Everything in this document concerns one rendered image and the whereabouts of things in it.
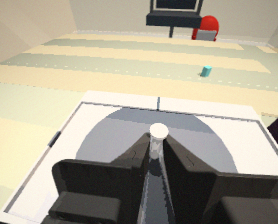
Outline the grey round disc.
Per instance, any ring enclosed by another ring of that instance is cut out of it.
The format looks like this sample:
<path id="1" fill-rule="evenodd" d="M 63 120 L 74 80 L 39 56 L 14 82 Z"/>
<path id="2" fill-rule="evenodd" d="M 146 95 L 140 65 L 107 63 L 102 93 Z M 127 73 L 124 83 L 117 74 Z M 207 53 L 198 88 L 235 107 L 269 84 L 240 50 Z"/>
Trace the grey round disc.
<path id="1" fill-rule="evenodd" d="M 75 159 L 110 162 L 126 152 L 155 123 L 219 172 L 239 173 L 223 140 L 193 114 L 124 107 L 110 113 L 88 132 Z M 150 135 L 151 137 L 151 135 Z M 163 140 L 157 159 L 150 157 L 137 224 L 176 224 L 163 156 Z"/>

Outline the small teal block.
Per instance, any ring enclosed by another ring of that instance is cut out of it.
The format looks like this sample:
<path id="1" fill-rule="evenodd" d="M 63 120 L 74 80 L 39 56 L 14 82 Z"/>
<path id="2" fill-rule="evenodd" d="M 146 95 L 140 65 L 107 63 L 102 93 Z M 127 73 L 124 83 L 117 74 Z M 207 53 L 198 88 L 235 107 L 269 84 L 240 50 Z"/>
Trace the small teal block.
<path id="1" fill-rule="evenodd" d="M 211 68 L 212 68 L 212 67 L 210 67 L 210 66 L 204 66 L 204 68 L 203 68 L 203 70 L 202 70 L 202 73 L 201 73 L 201 76 L 203 76 L 203 77 L 209 77 Z"/>

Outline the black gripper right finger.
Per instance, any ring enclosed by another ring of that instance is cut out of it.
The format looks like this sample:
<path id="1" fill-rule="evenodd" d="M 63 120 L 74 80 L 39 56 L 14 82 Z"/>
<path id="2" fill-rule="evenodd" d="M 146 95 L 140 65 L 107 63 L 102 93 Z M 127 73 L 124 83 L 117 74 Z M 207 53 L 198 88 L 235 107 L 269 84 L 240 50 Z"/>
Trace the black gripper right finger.
<path id="1" fill-rule="evenodd" d="M 278 200 L 278 175 L 219 172 L 169 134 L 163 156 L 176 224 L 209 224 L 225 196 Z"/>

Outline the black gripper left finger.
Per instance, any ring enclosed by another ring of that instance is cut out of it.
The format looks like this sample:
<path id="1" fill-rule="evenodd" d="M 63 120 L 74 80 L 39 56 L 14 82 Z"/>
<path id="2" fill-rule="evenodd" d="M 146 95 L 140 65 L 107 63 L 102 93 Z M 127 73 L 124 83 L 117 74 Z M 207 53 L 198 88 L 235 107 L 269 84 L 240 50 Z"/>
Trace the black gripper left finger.
<path id="1" fill-rule="evenodd" d="M 57 194 L 82 193 L 119 199 L 122 224 L 137 224 L 150 152 L 146 132 L 126 152 L 110 162 L 63 159 L 51 169 Z"/>

